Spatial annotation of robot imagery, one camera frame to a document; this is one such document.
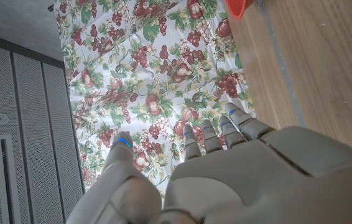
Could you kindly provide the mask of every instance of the robotic hand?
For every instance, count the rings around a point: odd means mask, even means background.
[[[99,180],[67,223],[352,223],[352,148],[305,128],[276,131],[232,103],[220,118],[228,150],[202,124],[206,155],[184,127],[185,162],[164,205],[119,133]]]

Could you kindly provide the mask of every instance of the red cup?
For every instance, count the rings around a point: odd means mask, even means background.
[[[228,10],[233,19],[240,19],[255,0],[226,0]]]

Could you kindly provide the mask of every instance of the tablecloth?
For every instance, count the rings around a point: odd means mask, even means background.
[[[204,154],[201,122],[220,134],[225,103],[255,116],[222,2],[60,0],[54,8],[87,189],[120,131],[163,196],[183,162],[185,124]]]

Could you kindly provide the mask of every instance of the wooden table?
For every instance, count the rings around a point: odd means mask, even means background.
[[[352,146],[352,1],[264,0],[228,18],[257,118]]]

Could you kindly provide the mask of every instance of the red grapes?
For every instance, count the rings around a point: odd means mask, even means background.
[[[71,39],[73,39],[78,45],[82,45],[81,31],[82,28],[76,29],[71,35]]]
[[[200,44],[198,43],[201,39],[201,32],[197,32],[195,30],[191,31],[188,34],[187,40],[193,44],[194,47],[198,47]]]
[[[167,60],[164,60],[164,62],[162,63],[162,65],[159,65],[159,69],[160,69],[160,73],[164,74],[165,72],[167,72],[168,76],[172,75],[172,70],[173,67],[171,65],[168,64]]]
[[[114,27],[111,27],[108,31],[108,35],[115,41],[118,37],[125,35],[125,33],[124,29],[114,29]]]
[[[131,97],[129,98],[129,100],[130,100],[131,102],[135,102],[135,101],[137,100],[137,96],[138,96],[137,93],[133,93],[133,94],[131,95]]]
[[[112,129],[107,129],[98,135],[98,138],[103,142],[106,147],[111,147],[109,140],[111,140],[111,135],[114,132]]]
[[[146,50],[144,50],[144,49],[147,50],[147,47],[146,46],[138,47],[136,49],[136,52],[132,55],[132,58],[137,63],[139,63],[143,68],[148,68],[149,64],[147,62],[147,54],[146,54]]]
[[[91,15],[93,16],[94,19],[96,19],[96,13],[97,13],[97,4],[96,4],[96,1],[93,1],[91,3]]]
[[[168,59],[168,56],[169,56],[169,53],[166,49],[166,45],[163,45],[162,48],[161,48],[161,51],[159,52],[159,57],[161,59]]]
[[[160,131],[159,126],[156,126],[155,124],[151,125],[149,128],[149,133],[152,135],[152,137],[155,140],[158,139],[159,131]]]
[[[65,13],[65,11],[67,10],[67,3],[66,2],[63,2],[60,4],[60,11],[62,13]]]
[[[115,22],[115,24],[116,24],[117,26],[120,26],[120,25],[121,25],[121,21],[122,21],[122,14],[119,13],[119,12],[114,12],[114,14],[113,14],[111,20],[112,20],[113,22]]]
[[[166,18],[165,17],[159,17],[158,20],[159,20],[159,31],[161,32],[161,34],[163,36],[165,36],[166,35],[166,27],[167,27],[166,24],[165,24]]]
[[[231,98],[237,98],[237,80],[232,75],[225,75],[216,85],[226,92]]]

